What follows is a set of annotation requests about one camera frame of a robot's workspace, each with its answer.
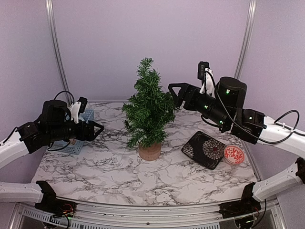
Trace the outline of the small green christmas tree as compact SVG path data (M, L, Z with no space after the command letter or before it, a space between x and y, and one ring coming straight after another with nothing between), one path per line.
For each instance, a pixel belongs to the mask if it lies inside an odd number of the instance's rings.
M146 161L160 157L167 137L165 127L174 121L177 111L171 93L162 90L161 77L153 63L147 57L140 61L134 85L136 93L122 107L126 114L124 126L129 134L127 146L138 147L140 158Z

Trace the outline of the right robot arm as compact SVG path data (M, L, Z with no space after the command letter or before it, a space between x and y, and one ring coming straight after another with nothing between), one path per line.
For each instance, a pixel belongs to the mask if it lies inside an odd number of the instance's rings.
M206 72L202 87L188 83L168 86L176 107L197 111L213 121L221 132L230 133L252 144L270 145L298 156L296 162L282 172L260 182L245 186L236 210L245 214L270 196L305 182L305 134L294 127L280 123L279 119L253 110L244 109L247 85L235 78L224 76L215 83Z

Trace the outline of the clear string ornament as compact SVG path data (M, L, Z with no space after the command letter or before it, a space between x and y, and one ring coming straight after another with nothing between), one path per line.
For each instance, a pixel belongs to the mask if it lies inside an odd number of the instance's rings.
M126 166L126 153L123 151L115 151L112 153L112 162L117 168L123 168Z

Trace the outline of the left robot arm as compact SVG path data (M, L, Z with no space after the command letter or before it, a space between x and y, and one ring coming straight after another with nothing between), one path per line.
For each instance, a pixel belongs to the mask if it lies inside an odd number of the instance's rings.
M57 141L71 139L93 141L104 130L95 121L82 121L85 98L67 105L62 100L45 101L42 113L33 122L27 122L14 130L0 143L0 166L5 167L16 159L32 154ZM43 205L49 212L60 209L60 201L53 188L46 181L17 184L0 184L1 202L32 202Z

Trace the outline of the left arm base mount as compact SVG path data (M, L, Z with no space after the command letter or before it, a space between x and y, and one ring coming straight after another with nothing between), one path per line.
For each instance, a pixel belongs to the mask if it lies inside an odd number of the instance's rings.
M46 199L40 203L35 203L35 208L52 213L54 217L59 216L73 216L74 210L76 209L76 203L73 201L67 201L62 199Z

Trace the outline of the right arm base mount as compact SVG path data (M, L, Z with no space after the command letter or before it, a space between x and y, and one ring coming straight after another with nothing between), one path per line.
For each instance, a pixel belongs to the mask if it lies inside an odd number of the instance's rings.
M250 214L262 209L261 204L257 201L243 202L241 200L222 203L219 205L219 207L219 213L224 219Z

